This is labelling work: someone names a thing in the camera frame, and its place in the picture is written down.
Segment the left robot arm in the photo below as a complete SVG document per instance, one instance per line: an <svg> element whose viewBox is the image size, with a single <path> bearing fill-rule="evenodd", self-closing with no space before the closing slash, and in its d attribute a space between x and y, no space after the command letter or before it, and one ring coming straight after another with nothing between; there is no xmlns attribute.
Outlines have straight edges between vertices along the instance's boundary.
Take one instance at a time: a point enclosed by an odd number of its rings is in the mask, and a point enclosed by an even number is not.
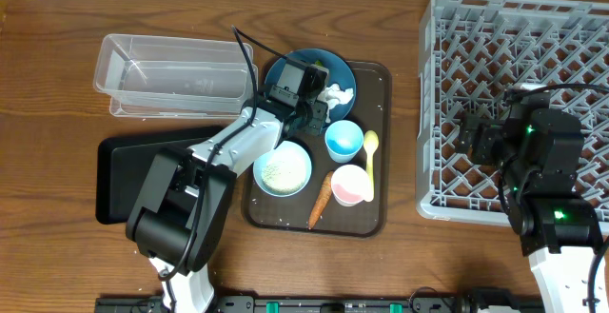
<svg viewBox="0 0 609 313"><path fill-rule="evenodd" d="M167 311L208 311L215 290L207 263L220 241L236 179L296 131L320 133L326 116L327 104L316 95L274 88L254 96L213 137L155 155L126 235L156 269Z"/></svg>

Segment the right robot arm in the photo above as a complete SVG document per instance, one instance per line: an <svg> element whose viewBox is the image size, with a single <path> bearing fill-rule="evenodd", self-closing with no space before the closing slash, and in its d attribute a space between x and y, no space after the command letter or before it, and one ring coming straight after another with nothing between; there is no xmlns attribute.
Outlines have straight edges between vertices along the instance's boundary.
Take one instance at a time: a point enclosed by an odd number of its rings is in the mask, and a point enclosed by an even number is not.
<svg viewBox="0 0 609 313"><path fill-rule="evenodd" d="M551 108L504 121L467 115L457 152L500 174L498 196L521 241L547 312L605 312L608 240L575 190L584 137L578 118Z"/></svg>

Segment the white tissue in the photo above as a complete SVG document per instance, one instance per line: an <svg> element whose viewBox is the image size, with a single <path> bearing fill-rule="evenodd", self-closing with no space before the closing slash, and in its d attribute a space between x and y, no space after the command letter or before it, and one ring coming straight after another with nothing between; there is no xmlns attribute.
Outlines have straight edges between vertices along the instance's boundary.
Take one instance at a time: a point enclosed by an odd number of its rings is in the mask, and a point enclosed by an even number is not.
<svg viewBox="0 0 609 313"><path fill-rule="evenodd" d="M329 110L338 105L346 105L354 97L353 88L341 89L338 83L326 87L317 97L319 101L325 102Z"/></svg>

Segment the light blue cup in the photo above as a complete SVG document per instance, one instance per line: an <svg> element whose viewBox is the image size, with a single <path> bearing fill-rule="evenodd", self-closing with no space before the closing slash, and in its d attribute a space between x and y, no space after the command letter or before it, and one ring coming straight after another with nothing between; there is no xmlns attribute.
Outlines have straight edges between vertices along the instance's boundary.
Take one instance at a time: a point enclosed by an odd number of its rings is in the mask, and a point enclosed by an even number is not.
<svg viewBox="0 0 609 313"><path fill-rule="evenodd" d="M332 123L324 135L330 158L339 164L351 161L363 146L363 131L354 122L341 120Z"/></svg>

